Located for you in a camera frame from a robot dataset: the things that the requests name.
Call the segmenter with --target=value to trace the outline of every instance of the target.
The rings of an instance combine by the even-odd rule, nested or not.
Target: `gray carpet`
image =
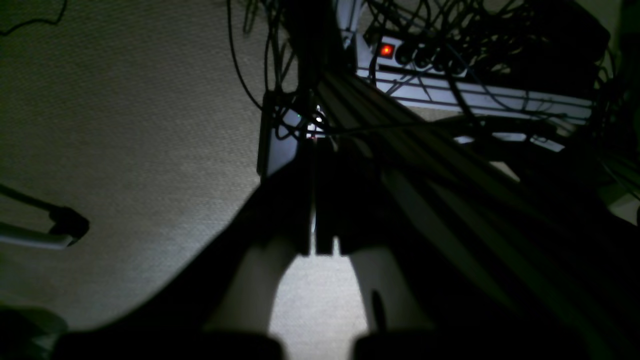
[[[61,4],[5,2],[19,11],[2,12],[0,26],[54,19]],[[614,28],[617,13],[606,12],[616,7],[603,8]],[[238,59],[261,100],[266,24],[258,18],[243,36],[243,9],[234,2]],[[59,26],[0,38],[0,99],[0,183],[92,221],[60,252],[0,244],[0,302],[46,307],[73,329],[149,298],[259,183],[260,113],[233,70],[223,0],[69,0]],[[50,226],[44,212],[2,197],[0,221]],[[365,329],[348,260],[296,260],[271,321],[289,357],[345,358]]]

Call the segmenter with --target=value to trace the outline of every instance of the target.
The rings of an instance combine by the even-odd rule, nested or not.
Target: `red indicator light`
[[[380,56],[383,58],[393,58],[395,49],[396,47],[393,45],[383,44],[382,47],[380,47]]]

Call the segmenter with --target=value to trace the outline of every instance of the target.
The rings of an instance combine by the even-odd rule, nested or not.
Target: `small led light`
[[[393,58],[395,49],[396,47],[393,45],[383,44],[380,48],[380,56],[382,56],[383,58]]]

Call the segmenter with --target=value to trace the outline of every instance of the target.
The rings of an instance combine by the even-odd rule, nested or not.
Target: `floor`
[[[62,3],[8,1],[20,11],[0,11],[0,26],[55,18]],[[615,28],[617,7],[583,3]],[[260,99],[266,23],[244,36],[243,4],[233,11],[238,60]],[[64,251],[0,244],[1,303],[100,326],[152,296],[233,217],[259,183],[260,113],[233,71],[226,26],[224,0],[69,0],[59,26],[0,38],[0,183],[92,221]],[[4,198],[0,219],[50,225]],[[289,357],[346,358],[365,331],[349,261],[297,259],[271,321]]]

